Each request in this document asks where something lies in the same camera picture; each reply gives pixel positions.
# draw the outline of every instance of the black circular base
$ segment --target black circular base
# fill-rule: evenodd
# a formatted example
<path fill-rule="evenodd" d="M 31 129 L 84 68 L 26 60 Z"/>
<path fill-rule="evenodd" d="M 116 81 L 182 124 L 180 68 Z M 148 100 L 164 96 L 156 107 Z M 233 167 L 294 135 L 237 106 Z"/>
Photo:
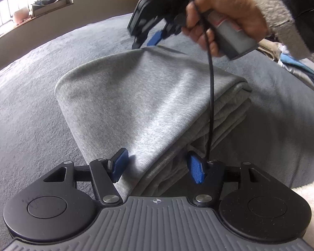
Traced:
<path fill-rule="evenodd" d="M 28 212 L 40 219 L 50 219 L 62 214 L 67 205 L 64 199 L 56 196 L 43 196 L 28 205 Z"/>
<path fill-rule="evenodd" d="M 267 243 L 302 237 L 311 218 L 309 205 L 295 192 L 260 183 L 228 194 L 220 203 L 219 213 L 232 231 Z"/>

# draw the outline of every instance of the cardboard box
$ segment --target cardboard box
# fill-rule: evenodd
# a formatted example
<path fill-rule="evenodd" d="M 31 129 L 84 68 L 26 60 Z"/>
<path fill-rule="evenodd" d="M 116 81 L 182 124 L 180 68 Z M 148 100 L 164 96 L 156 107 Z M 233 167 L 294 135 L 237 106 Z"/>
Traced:
<path fill-rule="evenodd" d="M 37 17 L 39 15 L 53 11 L 56 8 L 59 8 L 68 4 L 70 4 L 70 0 L 56 0 L 55 2 L 49 5 L 32 5 L 31 7 L 32 16 Z"/>

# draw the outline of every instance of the folded gray cloth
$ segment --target folded gray cloth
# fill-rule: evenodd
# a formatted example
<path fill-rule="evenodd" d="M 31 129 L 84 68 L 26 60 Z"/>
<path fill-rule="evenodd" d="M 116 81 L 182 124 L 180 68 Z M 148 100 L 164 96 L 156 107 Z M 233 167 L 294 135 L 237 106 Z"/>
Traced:
<path fill-rule="evenodd" d="M 251 91 L 244 78 L 214 72 L 213 147 L 244 119 Z M 148 47 L 73 69 L 55 95 L 87 163 L 128 149 L 131 162 L 115 184 L 126 198 L 163 193 L 187 173 L 188 150 L 205 153 L 209 84 L 207 64 Z"/>

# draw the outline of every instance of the hand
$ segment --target hand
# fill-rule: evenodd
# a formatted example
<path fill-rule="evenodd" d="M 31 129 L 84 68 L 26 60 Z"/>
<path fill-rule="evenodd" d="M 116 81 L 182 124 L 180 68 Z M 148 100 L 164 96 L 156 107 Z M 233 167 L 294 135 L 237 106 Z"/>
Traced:
<path fill-rule="evenodd" d="M 261 41 L 268 34 L 269 29 L 264 16 L 254 0 L 195 0 L 195 4 L 200 12 L 214 9 L 229 16 L 248 36 L 254 38 L 257 42 Z M 182 28 L 183 33 L 198 43 L 201 48 L 207 50 L 205 36 L 201 26 L 198 24 L 199 16 L 193 2 L 188 4 L 186 12 L 187 27 Z M 211 29 L 207 30 L 207 37 L 212 56 L 222 56 L 214 41 L 214 33 Z"/>

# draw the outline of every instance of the fuzzy white sleeve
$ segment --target fuzzy white sleeve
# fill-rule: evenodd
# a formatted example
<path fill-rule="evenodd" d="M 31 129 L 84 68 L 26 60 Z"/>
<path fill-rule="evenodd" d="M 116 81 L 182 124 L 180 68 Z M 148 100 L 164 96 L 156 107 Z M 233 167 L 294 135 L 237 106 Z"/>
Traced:
<path fill-rule="evenodd" d="M 296 59 L 307 58 L 311 52 L 299 34 L 295 21 L 282 0 L 255 0 L 268 27 L 285 44 Z"/>

